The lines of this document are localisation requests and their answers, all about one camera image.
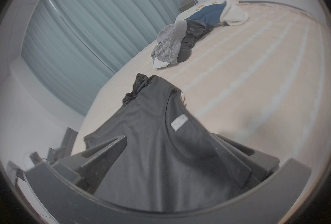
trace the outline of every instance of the mattress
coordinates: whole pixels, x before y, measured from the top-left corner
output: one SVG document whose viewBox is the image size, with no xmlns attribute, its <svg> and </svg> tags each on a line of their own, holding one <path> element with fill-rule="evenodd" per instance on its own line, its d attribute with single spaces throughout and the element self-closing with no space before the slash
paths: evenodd
<svg viewBox="0 0 331 224">
<path fill-rule="evenodd" d="M 330 152 L 330 29 L 292 7 L 240 6 L 249 21 L 215 28 L 185 62 L 153 69 L 156 41 L 138 53 L 99 91 L 72 154 L 121 107 L 139 72 L 180 88 L 187 110 L 209 132 L 276 156 L 280 165 L 290 157 L 321 164 Z"/>
</svg>

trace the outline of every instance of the curtain fold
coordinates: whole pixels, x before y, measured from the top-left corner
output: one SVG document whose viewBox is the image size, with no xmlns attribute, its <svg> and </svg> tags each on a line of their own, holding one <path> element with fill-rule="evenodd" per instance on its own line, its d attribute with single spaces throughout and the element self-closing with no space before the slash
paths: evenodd
<svg viewBox="0 0 331 224">
<path fill-rule="evenodd" d="M 182 0 L 40 0 L 22 57 L 61 101 L 86 115 L 99 89 L 158 32 Z"/>
</svg>

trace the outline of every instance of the blue garment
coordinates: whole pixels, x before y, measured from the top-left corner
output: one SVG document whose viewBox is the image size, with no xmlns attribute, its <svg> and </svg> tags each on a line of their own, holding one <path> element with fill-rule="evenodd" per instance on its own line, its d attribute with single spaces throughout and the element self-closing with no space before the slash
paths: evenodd
<svg viewBox="0 0 331 224">
<path fill-rule="evenodd" d="M 186 20 L 196 20 L 202 21 L 206 25 L 214 26 L 219 23 L 219 17 L 222 14 L 226 2 L 221 4 L 212 4 L 206 7 L 203 7 L 200 11 L 197 11 L 195 14 L 192 14 Z"/>
</svg>

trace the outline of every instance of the striped bed sheet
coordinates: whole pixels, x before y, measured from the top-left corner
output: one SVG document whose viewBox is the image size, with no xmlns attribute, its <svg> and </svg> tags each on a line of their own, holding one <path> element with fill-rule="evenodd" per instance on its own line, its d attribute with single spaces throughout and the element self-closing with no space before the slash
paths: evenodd
<svg viewBox="0 0 331 224">
<path fill-rule="evenodd" d="M 240 3 L 250 20 L 217 27 L 183 63 L 155 70 L 148 45 L 99 91 L 73 146 L 99 128 L 132 91 L 138 72 L 180 88 L 186 108 L 210 132 L 317 168 L 330 152 L 331 33 L 307 12 Z"/>
</svg>

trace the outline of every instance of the pile of clothes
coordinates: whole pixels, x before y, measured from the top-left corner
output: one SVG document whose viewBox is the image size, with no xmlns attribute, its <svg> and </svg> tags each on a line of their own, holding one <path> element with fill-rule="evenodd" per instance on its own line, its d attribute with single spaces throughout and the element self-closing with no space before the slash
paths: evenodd
<svg viewBox="0 0 331 224">
<path fill-rule="evenodd" d="M 248 19 L 247 12 L 234 2 L 225 1 L 205 6 L 185 20 L 167 25 L 159 32 L 158 45 L 151 53 L 153 68 L 188 60 L 195 43 L 212 31 L 215 25 L 240 25 Z"/>
</svg>

